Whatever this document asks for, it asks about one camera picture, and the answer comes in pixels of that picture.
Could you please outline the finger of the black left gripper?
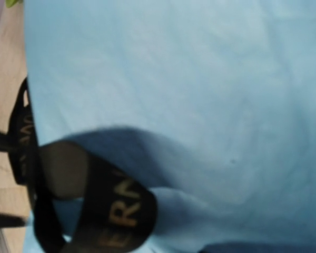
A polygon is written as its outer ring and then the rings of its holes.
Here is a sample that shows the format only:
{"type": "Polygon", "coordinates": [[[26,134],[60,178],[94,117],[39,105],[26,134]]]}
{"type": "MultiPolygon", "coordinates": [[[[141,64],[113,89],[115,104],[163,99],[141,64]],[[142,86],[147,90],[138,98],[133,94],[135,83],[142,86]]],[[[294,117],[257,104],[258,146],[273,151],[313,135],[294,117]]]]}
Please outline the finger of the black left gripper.
{"type": "Polygon", "coordinates": [[[18,140],[15,132],[4,133],[0,131],[0,152],[16,152],[18,150],[18,140]]]}
{"type": "Polygon", "coordinates": [[[0,228],[18,228],[26,226],[26,218],[0,213],[0,228]]]}

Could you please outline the black printed ribbon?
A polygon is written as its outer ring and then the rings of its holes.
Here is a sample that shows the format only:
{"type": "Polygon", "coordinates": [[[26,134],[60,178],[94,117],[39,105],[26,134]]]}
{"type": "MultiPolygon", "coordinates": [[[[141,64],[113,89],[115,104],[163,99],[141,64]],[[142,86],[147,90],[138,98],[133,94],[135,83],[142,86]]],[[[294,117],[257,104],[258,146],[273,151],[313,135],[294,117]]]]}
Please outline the black printed ribbon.
{"type": "Polygon", "coordinates": [[[69,141],[39,147],[23,81],[9,121],[8,153],[16,183],[26,186],[33,230],[44,252],[132,252],[151,235],[155,196],[121,169],[69,141]],[[55,212],[62,200],[82,199],[71,240],[55,212]]]}

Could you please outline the yellow fake flower stem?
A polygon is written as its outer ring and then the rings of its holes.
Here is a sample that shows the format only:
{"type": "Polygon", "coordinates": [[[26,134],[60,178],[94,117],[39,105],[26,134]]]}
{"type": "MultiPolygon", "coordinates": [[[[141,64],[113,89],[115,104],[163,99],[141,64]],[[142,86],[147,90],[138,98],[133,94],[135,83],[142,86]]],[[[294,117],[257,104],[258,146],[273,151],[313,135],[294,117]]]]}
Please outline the yellow fake flower stem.
{"type": "Polygon", "coordinates": [[[7,7],[7,8],[11,8],[11,7],[13,7],[14,5],[20,4],[20,3],[22,3],[22,2],[23,2],[23,0],[6,0],[6,1],[5,1],[5,4],[6,4],[6,7],[7,7]]]}

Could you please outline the blue wrapping paper sheet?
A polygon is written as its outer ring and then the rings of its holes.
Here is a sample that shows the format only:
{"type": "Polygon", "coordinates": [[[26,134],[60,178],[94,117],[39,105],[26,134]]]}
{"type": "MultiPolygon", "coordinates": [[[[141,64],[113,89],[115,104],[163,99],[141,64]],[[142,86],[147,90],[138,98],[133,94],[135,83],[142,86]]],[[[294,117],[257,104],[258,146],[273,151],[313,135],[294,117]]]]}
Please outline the blue wrapping paper sheet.
{"type": "Polygon", "coordinates": [[[139,252],[316,252],[316,1],[25,1],[40,145],[151,191],[139,252]]]}

